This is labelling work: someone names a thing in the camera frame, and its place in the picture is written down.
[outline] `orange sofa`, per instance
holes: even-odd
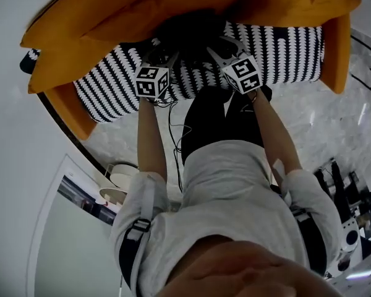
[[[150,38],[166,19],[197,9],[225,12],[232,22],[323,26],[325,60],[321,80],[344,90],[350,56],[349,13],[360,0],[53,0],[33,20],[21,46],[41,55],[29,92],[44,92],[71,131],[85,140],[96,126],[72,81],[85,75],[118,43]]]

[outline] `black circle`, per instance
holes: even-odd
[[[350,231],[346,236],[346,242],[348,243],[348,245],[353,245],[354,243],[356,243],[358,237],[359,235],[357,234],[357,231]]]

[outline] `gray tile floor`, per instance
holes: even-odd
[[[371,45],[371,39],[354,34]],[[371,85],[369,67],[371,52],[352,40],[349,70]],[[191,103],[186,100],[174,107],[172,124],[184,122]],[[341,95],[320,81],[277,85],[271,104],[290,132],[305,169],[313,171],[335,157],[343,172],[361,173],[371,160],[371,92],[350,76]],[[180,200],[168,112],[169,108],[156,109],[168,162],[169,197]],[[113,123],[99,124],[84,146],[103,166],[117,161],[137,163],[137,118],[134,113]],[[173,134],[179,140],[182,126],[173,127]]]

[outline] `person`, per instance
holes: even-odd
[[[113,224],[116,260],[124,232],[140,216],[143,196],[153,192],[138,295],[340,296],[309,269],[300,229],[281,193],[272,191],[271,173],[282,192],[290,193],[291,207],[313,217],[327,265],[339,254],[336,207],[316,177],[302,169],[290,135],[261,89],[235,92],[226,114],[225,97],[224,90],[204,87],[185,117],[178,212],[169,212],[166,159],[154,106],[140,99],[140,173]],[[282,164],[284,173],[275,163]]]

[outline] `black pants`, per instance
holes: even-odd
[[[247,95],[235,92],[225,116],[223,98],[230,94],[228,91],[204,87],[195,97],[184,121],[186,126],[181,140],[183,164],[193,151],[221,140],[244,140],[264,147],[253,106]],[[264,87],[263,91],[270,100],[271,90]]]

